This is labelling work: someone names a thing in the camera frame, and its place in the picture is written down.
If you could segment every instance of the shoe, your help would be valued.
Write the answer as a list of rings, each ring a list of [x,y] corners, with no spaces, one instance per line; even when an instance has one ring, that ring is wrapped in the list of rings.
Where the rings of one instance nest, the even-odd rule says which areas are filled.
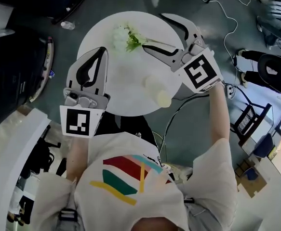
[[[238,50],[236,56],[242,56],[242,52],[247,51],[247,49]]]
[[[245,80],[245,73],[241,73],[241,82],[242,82],[242,85],[247,88],[247,81]]]

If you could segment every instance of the flower stem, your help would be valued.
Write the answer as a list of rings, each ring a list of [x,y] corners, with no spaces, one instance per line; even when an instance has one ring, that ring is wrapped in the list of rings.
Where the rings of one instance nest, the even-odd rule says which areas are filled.
[[[160,42],[160,41],[154,40],[154,39],[149,39],[149,38],[146,38],[146,41],[147,41],[147,42],[158,43],[158,44],[163,44],[163,45],[167,45],[167,46],[170,46],[170,47],[176,48],[176,46],[174,46],[174,45],[171,45],[171,44],[166,44],[166,43],[163,43],[163,42]]]

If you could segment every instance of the black cable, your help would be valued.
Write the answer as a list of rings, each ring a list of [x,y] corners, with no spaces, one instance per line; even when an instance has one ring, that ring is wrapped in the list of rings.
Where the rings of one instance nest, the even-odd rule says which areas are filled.
[[[243,71],[237,67],[237,66],[238,66],[237,55],[235,55],[234,58],[231,58],[231,62],[232,62],[232,65],[233,65],[238,71],[240,71],[240,72],[243,73]]]
[[[192,97],[194,97],[196,94],[193,94],[193,95],[191,95],[191,96],[189,96],[189,97],[187,97],[187,98],[183,98],[183,99],[178,99],[178,98],[173,98],[174,100],[178,100],[178,101],[185,101],[185,100],[187,100],[187,99],[190,99],[190,98],[192,98]]]
[[[165,146],[165,157],[166,157],[166,163],[168,163],[168,156],[167,156],[167,148]]]
[[[190,102],[190,101],[192,101],[192,100],[194,100],[194,99],[197,99],[197,98],[209,97],[208,94],[202,95],[202,96],[195,96],[195,95],[196,95],[196,94],[194,94],[193,96],[191,96],[191,98],[189,98],[188,100],[186,100],[186,101],[177,109],[177,111],[173,114],[173,116],[172,116],[172,118],[170,119],[168,125],[166,126],[166,130],[165,130],[163,139],[162,139],[162,141],[161,141],[161,148],[160,148],[160,150],[159,150],[159,153],[161,153],[162,146],[163,146],[163,144],[164,144],[164,142],[165,142],[165,137],[166,137],[166,135],[167,135],[167,133],[168,133],[168,129],[169,129],[170,125],[172,124],[172,122],[173,122],[173,120],[174,120],[174,117],[175,117],[175,116],[177,115],[177,113],[185,106],[185,104],[188,103],[188,102]]]

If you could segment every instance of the colorful stripe graphic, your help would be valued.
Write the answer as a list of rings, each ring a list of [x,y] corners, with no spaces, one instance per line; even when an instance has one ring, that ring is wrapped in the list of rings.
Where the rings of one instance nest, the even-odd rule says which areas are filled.
[[[153,162],[151,162],[151,161],[145,159],[145,158],[142,157],[142,156],[139,156],[139,155],[132,155],[132,157],[135,158],[135,159],[137,159],[137,160],[139,160],[139,161],[142,162],[142,163],[145,163],[145,164],[148,165],[150,168],[154,169],[158,174],[160,174],[160,173],[163,171],[163,169],[162,169],[160,166],[158,166],[157,164],[155,164],[155,163],[153,163]]]
[[[131,195],[137,193],[137,190],[135,188],[131,187],[126,182],[121,180],[118,176],[116,176],[115,174],[111,173],[106,169],[103,169],[103,180],[104,183],[113,187],[123,195]]]
[[[171,183],[166,173],[161,174],[163,172],[163,169],[159,165],[149,161],[148,159],[140,155],[117,156],[104,160],[103,164],[118,168],[129,176],[138,180],[139,189],[137,190],[134,187],[130,186],[124,180],[106,169],[103,169],[103,182],[91,181],[90,184],[94,187],[102,188],[110,192],[118,199],[130,205],[135,205],[137,201],[131,197],[128,197],[127,195],[144,193],[145,179],[151,169],[155,170],[158,173],[156,182],[159,182],[158,185],[160,187],[162,187],[163,184],[165,186],[165,184]]]
[[[124,156],[117,156],[110,159],[106,159],[103,161],[103,164],[119,168],[128,175],[134,177],[136,180],[140,180],[141,165],[136,164],[135,162],[131,161],[130,159]],[[145,171],[145,178],[149,171],[150,168],[147,167],[147,170]]]
[[[90,185],[92,185],[94,187],[105,189],[106,191],[110,192],[111,194],[113,194],[118,199],[120,199],[123,202],[126,202],[130,205],[135,205],[137,203],[137,201],[135,199],[124,196],[122,193],[120,193],[119,191],[117,191],[113,187],[107,185],[106,183],[99,182],[99,181],[91,181]]]
[[[141,163],[139,192],[143,193],[144,188],[145,188],[145,163]]]

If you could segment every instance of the gray floor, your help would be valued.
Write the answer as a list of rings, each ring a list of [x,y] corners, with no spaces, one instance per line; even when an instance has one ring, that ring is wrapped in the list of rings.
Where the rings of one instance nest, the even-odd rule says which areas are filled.
[[[257,15],[263,13],[263,7],[252,1],[248,7],[237,0],[219,0],[224,6],[228,16],[238,20],[237,32],[227,39],[227,47],[231,54],[237,49],[281,54],[279,49],[269,51],[255,24]],[[52,36],[55,42],[55,58],[53,71],[55,77],[51,79],[43,94],[32,105],[47,113],[49,118],[60,122],[59,105],[64,102],[63,88],[65,87],[67,71],[75,62],[78,48],[86,33],[101,19],[123,11],[142,11],[158,15],[159,13],[175,13],[193,21],[200,29],[205,42],[215,51],[215,59],[221,68],[225,82],[234,83],[236,70],[223,46],[224,36],[234,29],[235,22],[226,19],[221,8],[216,2],[209,4],[201,0],[160,0],[157,8],[151,0],[85,0],[84,3],[69,18],[75,22],[76,29],[68,31],[53,26],[50,20],[15,11],[10,20],[11,25],[24,25],[31,27],[42,35]],[[175,28],[183,38],[183,32]],[[242,61],[239,65],[242,70],[252,69],[250,62]],[[246,93],[255,103],[274,105],[274,120],[278,122],[281,116],[281,102],[277,94],[268,89],[249,86]],[[237,94],[235,100],[229,101],[229,110],[233,114],[236,106],[242,105],[242,95]],[[152,130],[163,134],[168,120],[180,106],[181,101],[173,101],[168,109],[160,109],[146,116]],[[238,117],[231,116],[232,122]],[[176,116],[166,137],[168,161],[175,164],[191,166],[193,159],[204,153],[210,147],[209,133],[209,100],[208,98],[195,100],[184,107]],[[245,152],[238,146],[239,139],[231,134],[230,145],[233,164],[246,158]]]

